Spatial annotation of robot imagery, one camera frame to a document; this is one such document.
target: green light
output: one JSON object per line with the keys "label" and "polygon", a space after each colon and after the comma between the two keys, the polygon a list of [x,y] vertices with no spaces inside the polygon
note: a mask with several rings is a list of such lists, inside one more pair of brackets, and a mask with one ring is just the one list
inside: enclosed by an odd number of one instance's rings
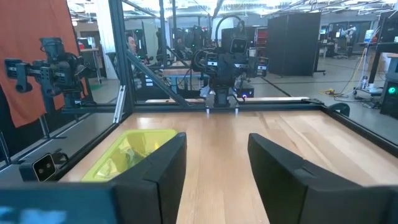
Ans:
{"label": "green light", "polygon": [[397,89],[395,87],[391,87],[390,89],[388,89],[388,93],[390,94],[394,94],[395,92],[397,92]]}

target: yellow bin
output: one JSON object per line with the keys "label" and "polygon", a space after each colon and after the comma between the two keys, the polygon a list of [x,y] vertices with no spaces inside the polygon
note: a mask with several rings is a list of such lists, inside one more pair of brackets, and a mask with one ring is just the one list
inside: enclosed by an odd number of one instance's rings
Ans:
{"label": "yellow bin", "polygon": [[81,181],[108,181],[139,163],[176,134],[172,129],[125,131]]}

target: ceiling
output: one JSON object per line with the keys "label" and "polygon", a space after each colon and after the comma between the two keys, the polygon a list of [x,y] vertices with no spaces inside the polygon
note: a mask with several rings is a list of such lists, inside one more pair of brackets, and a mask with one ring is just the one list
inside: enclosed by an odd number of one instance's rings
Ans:
{"label": "ceiling", "polygon": [[[96,19],[96,1],[67,0],[73,20]],[[379,14],[392,11],[396,0],[175,0],[177,16],[213,16],[217,4],[221,4],[218,15],[259,14],[268,16],[291,12],[322,12],[322,14],[356,11],[358,15]],[[172,17],[172,2],[164,0],[165,17]],[[160,16],[157,1],[123,0],[126,19]]]}

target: black camera rig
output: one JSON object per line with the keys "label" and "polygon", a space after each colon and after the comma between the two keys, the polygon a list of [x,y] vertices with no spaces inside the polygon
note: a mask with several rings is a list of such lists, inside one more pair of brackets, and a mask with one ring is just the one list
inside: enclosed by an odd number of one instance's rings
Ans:
{"label": "black camera rig", "polygon": [[[239,20],[238,27],[223,29],[221,47],[218,45],[218,29],[220,24],[229,17]],[[215,92],[214,107],[229,107],[228,97],[234,95],[237,79],[241,77],[240,84],[243,84],[243,77],[254,78],[265,76],[267,60],[261,61],[256,55],[255,49],[248,49],[248,39],[244,21],[238,16],[226,16],[220,20],[215,33],[216,48],[200,49],[193,54],[192,69],[196,72],[203,72],[210,77],[210,89]]]}
{"label": "black camera rig", "polygon": [[45,103],[46,112],[55,111],[53,97],[63,94],[65,106],[64,113],[90,113],[93,108],[96,112],[114,112],[115,105],[101,105],[99,108],[92,96],[85,95],[85,89],[81,82],[92,70],[90,65],[71,53],[65,52],[61,38],[40,38],[41,51],[47,55],[47,60],[35,60],[32,64],[20,59],[5,59],[6,74],[11,79],[16,79],[16,90],[19,93],[27,93],[32,90],[32,85],[27,77],[34,77],[40,84]]}

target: orange fabric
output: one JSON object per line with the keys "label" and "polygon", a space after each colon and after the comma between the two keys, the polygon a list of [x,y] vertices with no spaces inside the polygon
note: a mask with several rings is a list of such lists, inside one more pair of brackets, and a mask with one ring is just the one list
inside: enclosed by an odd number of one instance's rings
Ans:
{"label": "orange fabric", "polygon": [[[33,90],[18,93],[16,80],[5,74],[4,59],[19,58],[32,63],[45,60],[40,51],[41,37],[60,37],[65,51],[78,55],[73,26],[65,0],[0,1],[0,85],[10,106],[16,127],[31,123],[45,113],[40,85],[28,77]],[[64,104],[63,96],[54,98],[57,109]]]}

